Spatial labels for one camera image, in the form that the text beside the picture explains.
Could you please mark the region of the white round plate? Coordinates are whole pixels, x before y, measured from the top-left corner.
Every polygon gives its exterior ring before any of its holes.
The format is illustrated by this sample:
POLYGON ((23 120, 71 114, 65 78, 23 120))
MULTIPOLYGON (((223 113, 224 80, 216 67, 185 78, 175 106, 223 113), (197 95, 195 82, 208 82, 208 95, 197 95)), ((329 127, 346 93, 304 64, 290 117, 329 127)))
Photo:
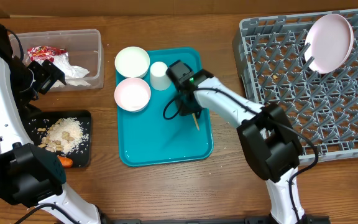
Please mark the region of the white round plate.
POLYGON ((305 43, 310 45, 305 52, 305 60, 313 60, 310 70, 325 74, 339 68, 347 60, 354 43, 354 31, 345 17, 328 14, 312 25, 305 43))

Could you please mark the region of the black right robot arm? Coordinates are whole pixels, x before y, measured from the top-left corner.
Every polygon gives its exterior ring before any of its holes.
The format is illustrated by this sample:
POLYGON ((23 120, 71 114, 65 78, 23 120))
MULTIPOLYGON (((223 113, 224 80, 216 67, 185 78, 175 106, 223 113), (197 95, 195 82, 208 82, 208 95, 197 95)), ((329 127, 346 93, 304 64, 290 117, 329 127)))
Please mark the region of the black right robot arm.
POLYGON ((212 73, 194 72, 181 60, 169 65, 166 74, 177 89, 180 115, 206 108, 237 130, 249 167, 267 185, 271 222, 306 223, 296 182, 302 145, 281 107, 247 100, 212 73))

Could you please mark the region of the pink bowl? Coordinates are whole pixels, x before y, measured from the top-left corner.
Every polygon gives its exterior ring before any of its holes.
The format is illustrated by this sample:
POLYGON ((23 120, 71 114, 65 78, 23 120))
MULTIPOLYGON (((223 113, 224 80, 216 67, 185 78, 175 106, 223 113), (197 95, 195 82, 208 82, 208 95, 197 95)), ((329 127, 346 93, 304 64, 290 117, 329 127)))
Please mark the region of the pink bowl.
POLYGON ((141 78, 127 78, 114 91, 114 100, 121 109, 136 113, 142 111, 151 99, 149 84, 141 78))

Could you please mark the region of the wooden chopstick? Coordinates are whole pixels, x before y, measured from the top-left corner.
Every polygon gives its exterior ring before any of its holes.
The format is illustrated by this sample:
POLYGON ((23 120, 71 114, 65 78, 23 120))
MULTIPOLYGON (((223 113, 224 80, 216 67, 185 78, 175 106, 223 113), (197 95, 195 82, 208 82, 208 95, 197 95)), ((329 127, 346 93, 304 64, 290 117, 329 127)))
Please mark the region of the wooden chopstick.
POLYGON ((199 130, 200 130, 200 127, 199 127, 199 124, 198 124, 198 119, 197 119, 197 117, 196 117, 196 114, 195 114, 195 113, 192 113, 192 117, 193 117, 195 126, 196 126, 197 130, 199 131, 199 130))

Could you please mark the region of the white napkin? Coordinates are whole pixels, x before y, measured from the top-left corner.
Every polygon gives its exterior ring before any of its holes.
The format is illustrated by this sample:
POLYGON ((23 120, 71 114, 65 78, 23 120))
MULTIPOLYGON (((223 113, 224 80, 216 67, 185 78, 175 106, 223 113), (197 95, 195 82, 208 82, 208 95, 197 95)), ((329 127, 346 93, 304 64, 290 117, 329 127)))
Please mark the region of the white napkin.
POLYGON ((89 74, 89 70, 76 65, 70 65, 68 52, 53 56, 50 61, 65 74, 66 84, 73 86, 90 86, 82 78, 89 74))

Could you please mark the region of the white cup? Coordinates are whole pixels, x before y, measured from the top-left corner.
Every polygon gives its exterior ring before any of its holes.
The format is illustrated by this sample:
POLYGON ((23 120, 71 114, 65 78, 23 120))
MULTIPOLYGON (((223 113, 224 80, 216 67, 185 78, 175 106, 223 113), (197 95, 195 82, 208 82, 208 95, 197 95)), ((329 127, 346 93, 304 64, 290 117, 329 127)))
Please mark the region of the white cup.
POLYGON ((154 62, 150 67, 150 83, 158 91, 166 90, 170 87, 171 81, 166 71, 167 65, 164 62, 154 62))

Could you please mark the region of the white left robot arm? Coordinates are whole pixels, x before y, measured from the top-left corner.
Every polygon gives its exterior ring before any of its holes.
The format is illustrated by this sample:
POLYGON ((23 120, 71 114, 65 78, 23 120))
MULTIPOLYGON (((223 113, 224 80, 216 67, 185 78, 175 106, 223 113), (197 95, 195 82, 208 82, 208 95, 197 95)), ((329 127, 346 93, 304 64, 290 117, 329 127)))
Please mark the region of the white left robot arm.
POLYGON ((11 35, 0 24, 0 199, 24 205, 30 214, 44 210, 62 223, 108 223, 67 184, 58 156, 37 146, 25 130, 24 123, 40 114, 32 101, 65 76, 48 60, 24 64, 13 54, 11 35))

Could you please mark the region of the red snack wrapper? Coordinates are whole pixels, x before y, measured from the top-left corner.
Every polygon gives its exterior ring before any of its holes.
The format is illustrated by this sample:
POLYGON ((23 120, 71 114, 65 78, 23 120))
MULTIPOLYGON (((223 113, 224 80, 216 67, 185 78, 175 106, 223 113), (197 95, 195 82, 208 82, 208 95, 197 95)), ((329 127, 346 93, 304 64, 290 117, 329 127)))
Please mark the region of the red snack wrapper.
POLYGON ((27 53, 31 61, 35 60, 39 61, 39 63, 42 63, 44 60, 54 62, 57 55, 65 54, 67 51, 65 49, 41 45, 27 49, 27 53))

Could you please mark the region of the white bowl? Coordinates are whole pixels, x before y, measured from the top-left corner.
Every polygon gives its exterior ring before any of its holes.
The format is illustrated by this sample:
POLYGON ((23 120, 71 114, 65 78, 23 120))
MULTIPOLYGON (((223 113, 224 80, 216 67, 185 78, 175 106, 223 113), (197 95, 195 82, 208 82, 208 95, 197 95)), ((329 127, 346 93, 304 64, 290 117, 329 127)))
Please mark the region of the white bowl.
POLYGON ((115 58, 115 68, 125 78, 144 78, 150 67, 148 53, 136 46, 122 49, 115 58))

